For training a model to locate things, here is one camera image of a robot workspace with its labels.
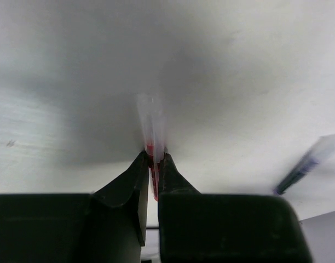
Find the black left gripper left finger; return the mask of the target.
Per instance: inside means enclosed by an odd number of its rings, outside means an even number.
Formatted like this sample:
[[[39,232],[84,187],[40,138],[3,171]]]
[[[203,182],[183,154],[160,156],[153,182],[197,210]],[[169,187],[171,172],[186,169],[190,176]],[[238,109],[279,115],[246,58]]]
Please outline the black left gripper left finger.
[[[94,193],[0,194],[0,262],[139,262],[148,157]]]

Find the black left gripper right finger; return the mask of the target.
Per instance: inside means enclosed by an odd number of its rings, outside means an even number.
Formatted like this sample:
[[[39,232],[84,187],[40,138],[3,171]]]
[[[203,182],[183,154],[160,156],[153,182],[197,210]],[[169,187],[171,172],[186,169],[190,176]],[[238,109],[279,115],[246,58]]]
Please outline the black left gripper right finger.
[[[280,197],[200,193],[170,154],[159,165],[162,262],[312,262],[297,215]]]

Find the red gel pen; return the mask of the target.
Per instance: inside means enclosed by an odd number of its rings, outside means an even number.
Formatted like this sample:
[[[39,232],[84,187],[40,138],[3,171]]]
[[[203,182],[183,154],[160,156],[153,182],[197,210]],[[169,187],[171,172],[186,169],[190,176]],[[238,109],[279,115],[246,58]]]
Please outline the red gel pen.
[[[158,199],[159,164],[166,150],[165,116],[161,100],[157,96],[137,96],[137,110],[141,122],[145,152],[152,180],[154,199]]]

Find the purple gel pen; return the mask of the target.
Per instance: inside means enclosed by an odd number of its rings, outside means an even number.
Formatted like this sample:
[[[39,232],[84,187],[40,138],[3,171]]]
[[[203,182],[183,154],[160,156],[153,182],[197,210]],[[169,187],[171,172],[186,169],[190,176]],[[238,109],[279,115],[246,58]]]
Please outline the purple gel pen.
[[[303,179],[318,165],[335,153],[335,134],[320,137],[303,155],[293,169],[274,188],[275,195],[283,195],[292,185]]]

